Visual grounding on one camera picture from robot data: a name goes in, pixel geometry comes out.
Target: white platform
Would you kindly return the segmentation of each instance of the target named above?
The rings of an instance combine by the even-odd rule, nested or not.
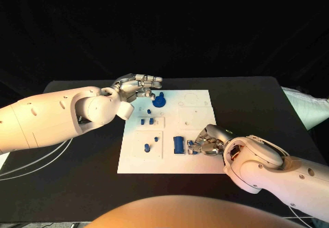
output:
[[[216,124],[207,90],[157,90],[155,95],[160,92],[164,107],[155,108],[148,98],[131,103],[135,109],[124,126],[118,173],[223,173],[220,155],[187,154],[186,141],[194,140],[207,124]],[[173,153],[174,136],[183,137],[184,154]],[[145,143],[150,152],[144,152]]]

